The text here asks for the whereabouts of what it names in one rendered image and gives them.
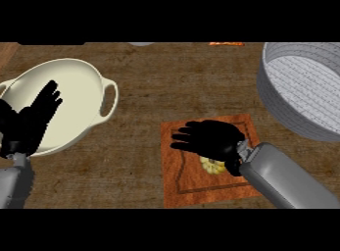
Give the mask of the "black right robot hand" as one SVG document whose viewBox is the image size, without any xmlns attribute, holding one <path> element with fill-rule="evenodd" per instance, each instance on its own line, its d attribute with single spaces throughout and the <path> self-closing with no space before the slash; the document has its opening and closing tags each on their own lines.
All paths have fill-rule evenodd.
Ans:
<svg viewBox="0 0 340 251">
<path fill-rule="evenodd" d="M 239 143 L 245 141 L 245 134 L 233 124 L 214 120 L 187 122 L 172 138 L 172 149 L 224 162 L 231 175 L 242 176 Z"/>
</svg>

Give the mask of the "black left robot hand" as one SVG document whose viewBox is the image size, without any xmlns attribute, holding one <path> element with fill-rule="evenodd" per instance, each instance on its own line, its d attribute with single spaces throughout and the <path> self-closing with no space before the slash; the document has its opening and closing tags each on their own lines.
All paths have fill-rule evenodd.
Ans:
<svg viewBox="0 0 340 251">
<path fill-rule="evenodd" d="M 17 112 L 10 103 L 0 99 L 2 158 L 16 153 L 30 156 L 36 152 L 50 121 L 63 103 L 57 87 L 58 84 L 52 80 L 39 92 L 32 105 L 21 112 Z"/>
</svg>

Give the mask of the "yellow squash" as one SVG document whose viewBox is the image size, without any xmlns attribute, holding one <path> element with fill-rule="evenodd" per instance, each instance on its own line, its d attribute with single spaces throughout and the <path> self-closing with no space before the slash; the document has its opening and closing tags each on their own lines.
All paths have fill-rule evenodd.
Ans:
<svg viewBox="0 0 340 251">
<path fill-rule="evenodd" d="M 227 170 L 224 162 L 212 160 L 206 157 L 200 158 L 200 163 L 202 163 L 202 168 L 211 175 L 218 175 Z"/>
</svg>

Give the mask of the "brown wooden cutting board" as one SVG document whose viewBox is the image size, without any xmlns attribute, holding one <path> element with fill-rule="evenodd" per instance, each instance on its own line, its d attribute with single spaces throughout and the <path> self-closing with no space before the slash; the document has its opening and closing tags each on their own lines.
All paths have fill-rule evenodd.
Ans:
<svg viewBox="0 0 340 251">
<path fill-rule="evenodd" d="M 171 136 L 186 126 L 187 120 L 162 123 L 162 168 L 165 207 L 177 208 L 259 196 L 242 176 L 228 172 L 211 175 L 203 169 L 200 156 L 171 148 Z"/>
</svg>

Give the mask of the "grey wicker basket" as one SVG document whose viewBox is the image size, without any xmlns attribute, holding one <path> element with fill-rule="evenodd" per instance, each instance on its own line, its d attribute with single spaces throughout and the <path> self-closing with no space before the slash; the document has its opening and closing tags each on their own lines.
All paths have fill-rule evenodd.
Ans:
<svg viewBox="0 0 340 251">
<path fill-rule="evenodd" d="M 256 88 L 290 131 L 317 141 L 340 141 L 340 42 L 265 43 Z"/>
</svg>

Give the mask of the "orange object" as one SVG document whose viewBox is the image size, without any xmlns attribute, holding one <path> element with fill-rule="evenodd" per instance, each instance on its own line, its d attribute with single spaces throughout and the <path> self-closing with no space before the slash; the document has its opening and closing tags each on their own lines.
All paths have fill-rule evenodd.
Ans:
<svg viewBox="0 0 340 251">
<path fill-rule="evenodd" d="M 211 46 L 245 46 L 243 42 L 209 42 Z"/>
</svg>

